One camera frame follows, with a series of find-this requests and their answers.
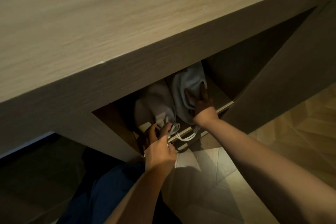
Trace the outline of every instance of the open cabinet door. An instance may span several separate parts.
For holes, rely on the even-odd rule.
[[[318,6],[223,116],[250,133],[336,81],[336,1]]]

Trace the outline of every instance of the wooden floor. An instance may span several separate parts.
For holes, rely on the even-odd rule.
[[[336,189],[336,83],[250,134]],[[178,155],[163,188],[188,223],[278,223],[210,135]]]

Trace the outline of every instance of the fabric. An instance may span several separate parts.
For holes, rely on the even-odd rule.
[[[167,122],[175,123],[175,105],[165,80],[154,82],[142,90],[134,105],[134,120],[142,132],[150,124],[157,123],[162,128]]]
[[[57,224],[103,223],[145,171],[142,162],[127,164],[87,148],[86,175]],[[159,195],[153,223],[181,223]]]
[[[204,82],[205,88],[208,88],[202,63],[197,62],[169,76],[167,82],[174,99],[176,115],[185,123],[194,125],[193,117],[188,111],[189,109],[194,110],[196,103],[187,101],[184,90],[191,90],[191,92],[199,98],[200,83]]]

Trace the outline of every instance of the wooden desk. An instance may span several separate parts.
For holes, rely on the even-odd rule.
[[[0,153],[56,131],[132,158],[92,111],[327,1],[0,0]]]

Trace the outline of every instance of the blue pants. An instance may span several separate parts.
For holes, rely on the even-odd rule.
[[[127,164],[91,148],[84,151],[83,161],[86,175],[57,224],[103,223],[145,171],[141,162]],[[161,193],[153,223],[181,223]]]

